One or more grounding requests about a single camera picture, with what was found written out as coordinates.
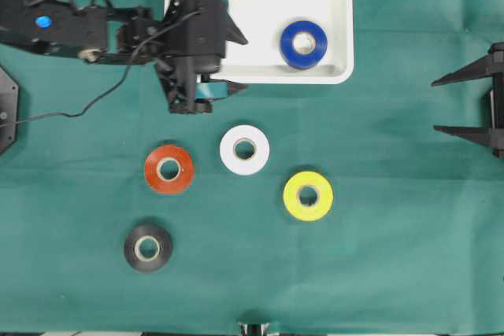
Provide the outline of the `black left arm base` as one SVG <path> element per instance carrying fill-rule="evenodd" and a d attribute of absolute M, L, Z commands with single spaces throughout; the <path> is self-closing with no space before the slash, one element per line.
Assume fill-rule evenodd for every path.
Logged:
<path fill-rule="evenodd" d="M 17 116 L 20 88 L 9 74 L 1 68 L 0 82 L 0 113 L 1 134 L 0 154 L 3 154 L 17 139 Z"/>

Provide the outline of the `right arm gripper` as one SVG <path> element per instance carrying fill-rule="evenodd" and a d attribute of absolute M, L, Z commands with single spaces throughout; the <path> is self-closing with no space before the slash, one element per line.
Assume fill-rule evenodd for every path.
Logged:
<path fill-rule="evenodd" d="M 503 42 L 493 43 L 488 54 L 476 61 L 432 82 L 432 87 L 469 80 L 492 78 L 491 126 L 488 127 L 450 127 L 434 125 L 436 131 L 463 138 L 467 141 L 494 147 L 493 154 L 503 158 Z"/>

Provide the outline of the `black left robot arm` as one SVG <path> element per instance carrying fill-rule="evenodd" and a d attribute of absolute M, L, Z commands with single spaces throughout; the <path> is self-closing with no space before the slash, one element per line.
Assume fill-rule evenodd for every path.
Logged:
<path fill-rule="evenodd" d="M 154 63 L 169 112 L 211 113 L 216 95 L 199 95 L 221 70 L 226 45 L 248 43 L 228 0 L 170 0 L 160 20 L 150 8 L 117 8 L 110 0 L 1 0 L 1 43 L 31 54 L 91 65 Z"/>

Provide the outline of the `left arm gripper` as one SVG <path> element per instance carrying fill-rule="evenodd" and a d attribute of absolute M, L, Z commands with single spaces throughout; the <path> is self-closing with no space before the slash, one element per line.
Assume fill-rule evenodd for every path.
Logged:
<path fill-rule="evenodd" d="M 192 57 L 174 57 L 167 53 L 164 34 L 188 17 L 174 24 L 156 20 L 144 7 L 117 9 L 116 19 L 123 24 L 117 31 L 117 56 L 121 65 L 131 67 L 152 62 L 164 91 L 169 112 L 179 114 L 209 113 L 213 100 L 238 94 L 248 88 L 236 82 L 208 82 L 212 74 L 198 73 Z M 248 40 L 229 14 L 226 15 L 226 40 L 246 45 Z"/>

